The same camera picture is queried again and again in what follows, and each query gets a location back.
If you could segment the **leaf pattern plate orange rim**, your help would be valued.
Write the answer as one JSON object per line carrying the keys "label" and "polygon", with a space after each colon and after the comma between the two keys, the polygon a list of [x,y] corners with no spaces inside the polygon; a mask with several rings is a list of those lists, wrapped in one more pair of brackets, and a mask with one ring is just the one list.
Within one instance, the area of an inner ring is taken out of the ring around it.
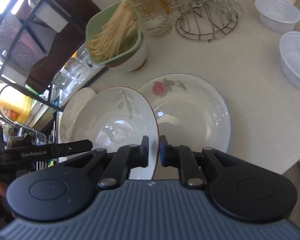
{"label": "leaf pattern plate orange rim", "polygon": [[116,86],[96,94],[79,112],[69,141],[88,139],[93,149],[116,152],[121,146],[141,144],[149,138],[146,168],[134,168],[130,179],[151,180],[158,160],[159,131],[153,110],[137,90]]}

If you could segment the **translucent plastic bowl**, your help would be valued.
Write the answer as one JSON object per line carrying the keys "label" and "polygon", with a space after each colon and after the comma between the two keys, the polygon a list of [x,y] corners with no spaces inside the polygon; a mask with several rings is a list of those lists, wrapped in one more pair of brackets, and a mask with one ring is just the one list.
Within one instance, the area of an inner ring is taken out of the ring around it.
{"label": "translucent plastic bowl", "polygon": [[300,90],[300,32],[285,33],[279,42],[282,71],[288,82]]}
{"label": "translucent plastic bowl", "polygon": [[293,31],[300,21],[300,12],[286,0],[255,0],[255,7],[263,26],[277,34]]}

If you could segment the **chrome sink faucet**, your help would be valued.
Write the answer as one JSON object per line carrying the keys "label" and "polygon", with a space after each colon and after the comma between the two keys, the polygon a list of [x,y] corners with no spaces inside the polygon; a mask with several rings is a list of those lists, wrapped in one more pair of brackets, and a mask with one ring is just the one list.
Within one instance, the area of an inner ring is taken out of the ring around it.
{"label": "chrome sink faucet", "polygon": [[36,131],[32,127],[26,126],[16,121],[11,121],[10,119],[2,115],[0,115],[0,121],[5,122],[6,124],[10,125],[13,129],[17,130],[17,135],[15,137],[12,137],[12,140],[23,140],[25,133],[28,135],[33,135],[33,133]]}

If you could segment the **rose pattern white plate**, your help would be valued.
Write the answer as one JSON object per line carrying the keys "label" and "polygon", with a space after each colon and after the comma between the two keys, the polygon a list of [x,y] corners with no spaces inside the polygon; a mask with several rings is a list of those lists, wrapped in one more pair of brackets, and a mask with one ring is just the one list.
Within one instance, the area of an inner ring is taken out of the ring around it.
{"label": "rose pattern white plate", "polygon": [[153,109],[160,135],[173,146],[227,152],[231,140],[228,106],[211,83],[185,73],[154,78],[138,89]]}

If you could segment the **yellow detergent bottle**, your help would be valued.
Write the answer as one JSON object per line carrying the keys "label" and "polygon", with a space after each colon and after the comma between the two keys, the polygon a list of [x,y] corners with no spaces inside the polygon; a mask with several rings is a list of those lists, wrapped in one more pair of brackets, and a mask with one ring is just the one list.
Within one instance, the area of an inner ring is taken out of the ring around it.
{"label": "yellow detergent bottle", "polygon": [[[5,86],[5,83],[0,83],[0,91]],[[29,117],[31,106],[32,98],[13,87],[8,86],[0,94],[0,110],[5,117],[12,121],[23,124]]]}

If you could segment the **small white plate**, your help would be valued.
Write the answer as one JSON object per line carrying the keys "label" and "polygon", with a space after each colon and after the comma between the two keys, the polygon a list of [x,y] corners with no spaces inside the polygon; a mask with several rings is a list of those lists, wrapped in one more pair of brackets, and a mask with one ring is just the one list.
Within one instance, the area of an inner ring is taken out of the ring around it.
{"label": "small white plate", "polygon": [[61,143],[69,141],[70,133],[78,117],[79,112],[85,104],[96,95],[92,88],[80,89],[66,104],[59,123],[58,140]]}

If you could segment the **white bowl red base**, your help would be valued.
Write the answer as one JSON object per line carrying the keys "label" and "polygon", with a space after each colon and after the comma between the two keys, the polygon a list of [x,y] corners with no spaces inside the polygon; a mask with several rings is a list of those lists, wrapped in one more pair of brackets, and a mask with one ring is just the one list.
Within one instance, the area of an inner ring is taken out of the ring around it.
{"label": "white bowl red base", "polygon": [[112,68],[111,70],[120,73],[133,72],[141,68],[147,60],[148,49],[145,40],[142,41],[137,52],[124,63]]}

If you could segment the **green colander with noodles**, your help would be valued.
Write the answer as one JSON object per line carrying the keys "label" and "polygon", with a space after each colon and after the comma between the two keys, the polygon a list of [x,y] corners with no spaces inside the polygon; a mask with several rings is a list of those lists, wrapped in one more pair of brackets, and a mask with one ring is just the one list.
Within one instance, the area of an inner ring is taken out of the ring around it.
{"label": "green colander with noodles", "polygon": [[130,0],[121,0],[94,15],[85,29],[85,46],[94,64],[119,64],[142,44],[137,12]]}

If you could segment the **black dish rack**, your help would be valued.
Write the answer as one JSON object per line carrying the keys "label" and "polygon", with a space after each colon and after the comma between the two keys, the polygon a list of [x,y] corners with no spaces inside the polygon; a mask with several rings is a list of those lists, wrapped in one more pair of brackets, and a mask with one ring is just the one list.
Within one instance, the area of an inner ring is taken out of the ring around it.
{"label": "black dish rack", "polygon": [[26,0],[14,15],[17,1],[10,0],[0,14],[0,81],[38,99],[40,94],[26,83],[32,67],[48,55],[67,24],[78,24],[56,0]]}

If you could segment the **dark wooden cutting board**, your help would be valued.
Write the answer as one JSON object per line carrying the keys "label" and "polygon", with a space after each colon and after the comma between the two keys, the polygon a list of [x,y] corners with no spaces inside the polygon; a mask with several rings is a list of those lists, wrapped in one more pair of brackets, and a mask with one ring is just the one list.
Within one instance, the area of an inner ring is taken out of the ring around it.
{"label": "dark wooden cutting board", "polygon": [[55,36],[50,52],[31,69],[26,83],[42,94],[55,74],[64,66],[85,41],[85,28],[89,20],[100,12],[92,0],[56,0],[70,14],[78,26],[67,24]]}

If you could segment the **red lid plastic jar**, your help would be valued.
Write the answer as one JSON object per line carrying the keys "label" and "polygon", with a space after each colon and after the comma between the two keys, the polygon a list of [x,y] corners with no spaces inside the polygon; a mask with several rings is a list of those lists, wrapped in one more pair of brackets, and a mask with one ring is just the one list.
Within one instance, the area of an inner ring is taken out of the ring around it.
{"label": "red lid plastic jar", "polygon": [[168,23],[168,16],[159,0],[130,0],[140,15],[143,28],[154,30]]}

